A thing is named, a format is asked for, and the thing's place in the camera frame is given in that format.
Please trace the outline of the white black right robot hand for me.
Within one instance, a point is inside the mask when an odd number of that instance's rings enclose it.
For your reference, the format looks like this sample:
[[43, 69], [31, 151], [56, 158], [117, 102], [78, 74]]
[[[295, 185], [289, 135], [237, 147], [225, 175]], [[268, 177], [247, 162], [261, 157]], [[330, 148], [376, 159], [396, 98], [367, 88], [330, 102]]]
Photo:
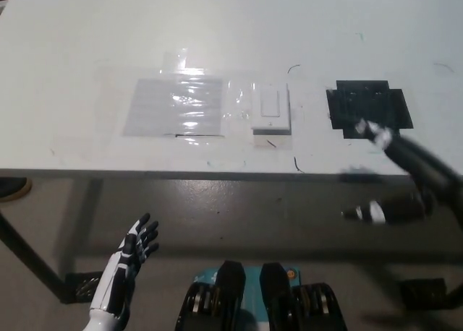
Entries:
[[388, 127], [362, 119], [355, 130], [406, 171], [416, 190], [386, 200], [373, 199], [344, 211], [344, 219], [368, 225], [405, 225], [428, 218], [436, 205], [442, 204], [462, 226], [462, 177], [457, 172], [423, 146]]

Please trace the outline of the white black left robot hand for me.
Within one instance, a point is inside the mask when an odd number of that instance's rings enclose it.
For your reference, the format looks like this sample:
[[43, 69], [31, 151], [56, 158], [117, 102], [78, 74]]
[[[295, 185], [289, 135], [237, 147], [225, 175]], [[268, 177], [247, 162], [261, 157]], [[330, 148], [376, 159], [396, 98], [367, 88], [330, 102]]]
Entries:
[[90, 308], [121, 319], [129, 310], [135, 290], [135, 278], [159, 244], [158, 221], [144, 214], [128, 230], [117, 250], [111, 255], [99, 280]]

